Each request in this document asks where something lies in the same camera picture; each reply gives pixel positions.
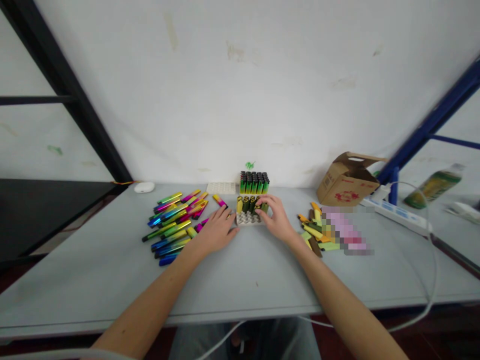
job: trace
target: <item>gray pants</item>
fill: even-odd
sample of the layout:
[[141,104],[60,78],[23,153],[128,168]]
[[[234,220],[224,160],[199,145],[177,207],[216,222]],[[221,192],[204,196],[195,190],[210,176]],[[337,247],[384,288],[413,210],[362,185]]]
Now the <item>gray pants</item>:
[[[254,359],[320,360],[312,324],[298,317],[255,321],[257,348]],[[238,328],[248,327],[246,322]],[[179,327],[171,346],[169,360],[194,360],[205,354],[232,328],[230,323]],[[227,339],[209,359],[230,360],[231,341]]]

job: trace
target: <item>white computer mouse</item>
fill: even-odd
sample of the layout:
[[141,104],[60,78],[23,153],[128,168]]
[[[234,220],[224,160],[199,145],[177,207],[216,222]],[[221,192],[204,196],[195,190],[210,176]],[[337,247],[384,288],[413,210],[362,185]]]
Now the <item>white computer mouse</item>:
[[147,182],[139,182],[133,190],[137,194],[143,194],[143,193],[150,193],[155,189],[155,184],[153,182],[147,181]]

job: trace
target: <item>red printed logo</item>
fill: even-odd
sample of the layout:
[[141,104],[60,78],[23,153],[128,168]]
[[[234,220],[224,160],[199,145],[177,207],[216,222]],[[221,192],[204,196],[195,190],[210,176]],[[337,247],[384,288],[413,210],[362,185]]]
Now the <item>red printed logo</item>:
[[356,200],[358,198],[359,195],[353,191],[337,192],[335,194],[335,199],[337,199],[340,203],[350,203],[352,200]]

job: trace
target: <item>cardboard box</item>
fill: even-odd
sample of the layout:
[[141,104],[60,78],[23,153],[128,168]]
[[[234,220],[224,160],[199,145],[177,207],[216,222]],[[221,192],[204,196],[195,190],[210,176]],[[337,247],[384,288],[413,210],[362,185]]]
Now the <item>cardboard box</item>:
[[330,165],[316,190],[318,201],[326,206],[355,206],[374,192],[380,183],[367,168],[386,158],[344,152]]

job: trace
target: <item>person's left hand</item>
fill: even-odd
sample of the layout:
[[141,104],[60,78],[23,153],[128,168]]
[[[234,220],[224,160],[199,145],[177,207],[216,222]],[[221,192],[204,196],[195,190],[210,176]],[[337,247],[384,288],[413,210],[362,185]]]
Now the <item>person's left hand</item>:
[[199,249],[205,250],[206,254],[223,249],[240,231],[238,227],[230,229],[236,215],[235,212],[231,214],[231,211],[223,205],[210,215],[201,232],[187,245],[195,244]]

